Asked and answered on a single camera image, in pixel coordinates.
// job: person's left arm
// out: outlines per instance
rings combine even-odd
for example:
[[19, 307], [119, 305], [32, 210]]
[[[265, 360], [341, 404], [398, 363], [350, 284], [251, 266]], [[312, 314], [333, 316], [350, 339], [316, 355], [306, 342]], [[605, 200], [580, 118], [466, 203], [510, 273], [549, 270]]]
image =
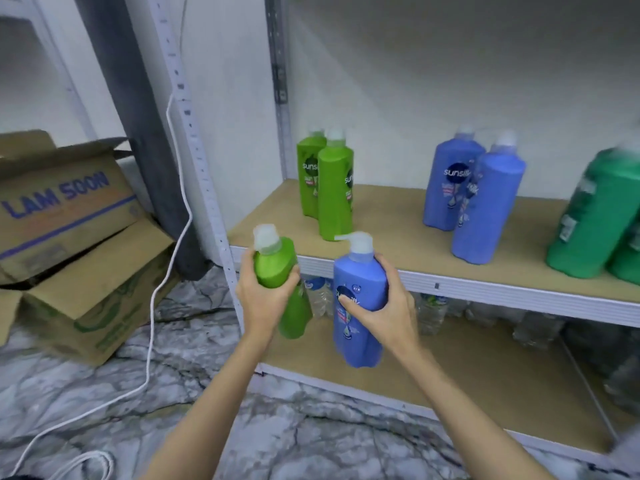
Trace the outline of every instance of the person's left arm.
[[295, 266], [280, 288], [260, 286], [253, 272], [253, 253], [252, 248], [244, 253], [236, 287], [244, 311], [244, 335], [211, 384], [166, 437], [142, 480], [213, 478], [249, 380], [300, 281], [300, 270]]

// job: lower shelf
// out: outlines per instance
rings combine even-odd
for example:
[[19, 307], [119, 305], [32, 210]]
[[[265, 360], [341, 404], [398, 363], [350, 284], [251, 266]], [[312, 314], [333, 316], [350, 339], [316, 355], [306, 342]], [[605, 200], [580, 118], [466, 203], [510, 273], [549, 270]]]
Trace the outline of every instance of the lower shelf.
[[[374, 403], [377, 396], [409, 405], [403, 407], [408, 412], [428, 411], [427, 400], [387, 352], [373, 369], [349, 367], [334, 348], [332, 326], [329, 319], [316, 319], [300, 339], [276, 334], [264, 364], [338, 385], [332, 389]], [[514, 341], [506, 323], [485, 329], [453, 317], [447, 317], [437, 336], [421, 340], [460, 387], [524, 444], [587, 461], [610, 450], [612, 437], [561, 344], [536, 351]], [[614, 418], [616, 428], [633, 421], [624, 413]]]

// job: blue shampoo bottle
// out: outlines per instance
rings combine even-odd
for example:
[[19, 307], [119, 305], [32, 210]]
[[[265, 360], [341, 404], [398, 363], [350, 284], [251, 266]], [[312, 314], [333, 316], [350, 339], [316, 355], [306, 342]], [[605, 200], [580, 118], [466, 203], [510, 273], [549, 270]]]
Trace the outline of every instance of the blue shampoo bottle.
[[340, 304], [345, 295], [372, 312], [387, 304], [388, 282], [385, 270], [373, 256], [373, 238], [366, 232], [335, 236], [348, 240], [351, 250], [333, 263], [333, 341], [352, 367], [375, 367], [382, 357], [382, 345], [356, 317]]
[[527, 167], [516, 151], [516, 134], [505, 130], [476, 162], [453, 233], [454, 256], [471, 264], [491, 261]]
[[424, 199], [422, 222], [450, 231], [456, 228], [464, 190], [478, 157], [486, 150], [474, 140], [474, 129], [461, 125], [453, 139], [436, 146]]

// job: coiled white cable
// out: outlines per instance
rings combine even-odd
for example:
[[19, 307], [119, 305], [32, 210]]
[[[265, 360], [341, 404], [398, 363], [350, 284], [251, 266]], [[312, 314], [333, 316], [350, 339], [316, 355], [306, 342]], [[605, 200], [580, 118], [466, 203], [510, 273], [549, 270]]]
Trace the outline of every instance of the coiled white cable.
[[[169, 131], [171, 132], [171, 138], [173, 141], [173, 148], [175, 149], [175, 155], [176, 155], [176, 160], [177, 160], [177, 165], [178, 165], [178, 176], [180, 179], [180, 193], [182, 195], [182, 201], [184, 202], [184, 206], [187, 209], [187, 213], [189, 215], [189, 219], [187, 220], [187, 224], [184, 226], [184, 229], [182, 229], [182, 232], [180, 233], [180, 237], [178, 237], [178, 241], [175, 243], [175, 249], [173, 250], [173, 254], [171, 256], [171, 259], [169, 261], [169, 267], [167, 269], [166, 274], [164, 275], [164, 279], [162, 280], [162, 282], [158, 285], [158, 287], [154, 290], [154, 292], [151, 294], [151, 300], [149, 302], [149, 316], [150, 316], [150, 327], [149, 327], [149, 348], [147, 350], [147, 362], [146, 362], [146, 366], [145, 366], [145, 381], [140, 384], [140, 386], [136, 387], [133, 390], [130, 390], [129, 392], [126, 392], [122, 395], [117, 396], [115, 399], [112, 399], [104, 404], [101, 404], [100, 406], [97, 406], [85, 413], [82, 413], [78, 416], [76, 416], [75, 418], [71, 418], [68, 419], [66, 421], [62, 421], [61, 423], [58, 423], [50, 428], [46, 428], [44, 431], [41, 431], [40, 433], [38, 433], [36, 436], [33, 437], [33, 439], [29, 442], [29, 444], [27, 445], [27, 448], [24, 449], [24, 451], [22, 452], [22, 455], [20, 455], [20, 459], [18, 460], [18, 462], [16, 463], [15, 467], [13, 468], [13, 471], [11, 473], [12, 476], [16, 475], [18, 473], [18, 470], [20, 470], [20, 467], [22, 466], [24, 459], [27, 457], [27, 453], [31, 450], [32, 446], [36, 443], [36, 441], [38, 441], [41, 437], [48, 435], [50, 432], [55, 431], [58, 428], [63, 428], [65, 426], [67, 426], [68, 424], [71, 424], [75, 421], [79, 421], [81, 419], [86, 418], [87, 416], [103, 410], [105, 408], [108, 408], [110, 405], [117, 403], [118, 401], [121, 401], [123, 399], [126, 399], [127, 397], [130, 397], [132, 395], [135, 395], [141, 391], [143, 391], [149, 384], [149, 379], [150, 379], [150, 367], [151, 367], [151, 353], [153, 351], [154, 348], [154, 333], [155, 333], [155, 317], [154, 317], [154, 303], [156, 302], [156, 294], [158, 293], [158, 291], [164, 286], [164, 284], [169, 280], [169, 277], [171, 276], [171, 272], [173, 269], [173, 262], [175, 261], [175, 257], [178, 254], [178, 249], [180, 249], [180, 245], [182, 243], [182, 240], [185, 236], [185, 234], [187, 234], [187, 230], [189, 229], [189, 226], [191, 225], [191, 223], [193, 222], [193, 213], [191, 211], [191, 208], [189, 206], [189, 202], [187, 201], [187, 195], [184, 189], [184, 176], [182, 174], [182, 160], [180, 158], [180, 150], [178, 149], [178, 142], [177, 142], [177, 138], [175, 136], [175, 131], [173, 129], [173, 124], [171, 122], [171, 118], [170, 118], [170, 110], [171, 110], [171, 106], [173, 103], [173, 93], [171, 94], [171, 96], [169, 97], [169, 103], [167, 103], [166, 106], [166, 120], [167, 120], [167, 124], [169, 125]], [[59, 468], [50, 478], [49, 480], [59, 480], [60, 478], [62, 478], [62, 476], [66, 475], [67, 473], [69, 473], [69, 471], [71, 471], [73, 468], [75, 468], [76, 466], [82, 464], [83, 462], [87, 461], [87, 460], [91, 460], [91, 459], [96, 459], [99, 460], [102, 464], [102, 478], [101, 480], [109, 480], [109, 478], [113, 475], [114, 471], [115, 471], [115, 461], [113, 459], [113, 456], [105, 451], [100, 451], [100, 450], [95, 450], [95, 451], [88, 451], [86, 453], [82, 453], [81, 455], [75, 457], [73, 460], [71, 460], [69, 463], [63, 465], [61, 468]]]

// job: cardboard box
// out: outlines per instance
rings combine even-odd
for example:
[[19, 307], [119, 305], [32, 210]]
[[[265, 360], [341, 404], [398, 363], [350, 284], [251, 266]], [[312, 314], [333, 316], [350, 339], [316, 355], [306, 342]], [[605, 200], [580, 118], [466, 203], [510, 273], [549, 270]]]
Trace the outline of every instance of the cardboard box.
[[145, 215], [113, 157], [125, 138], [43, 151], [52, 142], [42, 133], [0, 137], [0, 285], [26, 281]]
[[[38, 345], [101, 365], [149, 320], [149, 300], [162, 282], [173, 240], [140, 219], [28, 291], [0, 289], [0, 344], [19, 319]], [[173, 288], [177, 275], [156, 295]]]

